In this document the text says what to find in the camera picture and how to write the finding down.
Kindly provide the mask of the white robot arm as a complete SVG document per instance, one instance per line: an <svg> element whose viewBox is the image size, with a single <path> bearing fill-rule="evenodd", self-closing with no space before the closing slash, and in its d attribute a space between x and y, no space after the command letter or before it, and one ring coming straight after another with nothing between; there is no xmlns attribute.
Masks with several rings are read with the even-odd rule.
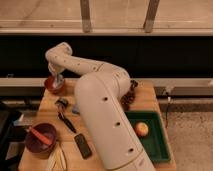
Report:
<svg viewBox="0 0 213 171"><path fill-rule="evenodd" d="M104 169L156 171L120 104L131 86L128 72L108 62L74 57L65 42L45 57L52 75L69 70L80 76L75 101Z"/></svg>

